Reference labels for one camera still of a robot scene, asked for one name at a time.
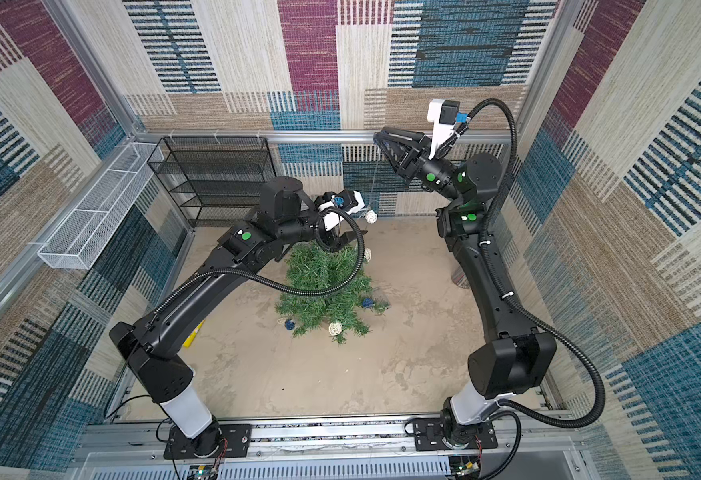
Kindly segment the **small green christmas tree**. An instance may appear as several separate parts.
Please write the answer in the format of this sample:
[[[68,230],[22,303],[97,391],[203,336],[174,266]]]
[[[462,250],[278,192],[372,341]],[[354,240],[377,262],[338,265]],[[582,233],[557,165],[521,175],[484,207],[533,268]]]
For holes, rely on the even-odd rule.
[[[356,271],[357,248],[352,245],[336,253],[328,253],[316,244],[300,245],[292,250],[286,265],[286,285],[297,290],[324,291],[348,280],[338,291],[322,296],[297,296],[282,293],[276,302],[276,313],[291,319],[296,328],[294,337],[322,331],[337,344],[348,336],[366,336],[369,324],[362,318],[364,311],[377,315],[390,308],[385,294],[372,285],[362,270]]]

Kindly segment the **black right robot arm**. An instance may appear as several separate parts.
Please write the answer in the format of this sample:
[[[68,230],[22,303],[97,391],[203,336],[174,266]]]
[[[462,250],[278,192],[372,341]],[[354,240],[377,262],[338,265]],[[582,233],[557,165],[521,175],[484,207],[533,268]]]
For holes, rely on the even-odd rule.
[[[501,253],[491,238],[481,236],[489,223],[488,204],[499,191],[500,161],[485,152],[459,165],[431,158],[429,137],[395,128],[377,132],[374,142],[398,176],[419,180],[449,202],[436,211],[438,234],[468,281],[485,339],[468,357],[468,384],[441,412],[444,444],[462,449],[503,400],[540,386],[556,341],[510,305],[514,293]]]

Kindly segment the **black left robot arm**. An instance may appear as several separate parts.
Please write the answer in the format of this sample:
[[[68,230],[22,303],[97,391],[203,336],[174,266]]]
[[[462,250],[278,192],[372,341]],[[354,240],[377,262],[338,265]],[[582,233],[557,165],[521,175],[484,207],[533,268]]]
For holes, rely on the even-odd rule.
[[[348,286],[364,260],[363,232],[352,219],[365,202],[360,192],[326,192],[310,199],[296,178],[280,176],[262,185],[260,203],[230,227],[202,266],[140,320],[120,322],[110,339],[150,399],[164,410],[177,432],[190,442],[192,454],[208,458],[222,448],[218,420],[194,390],[194,370],[180,358],[192,331],[230,293],[246,281],[300,297],[322,297]],[[290,247],[315,241],[336,252],[355,241],[350,274],[320,290],[298,289],[260,276]]]

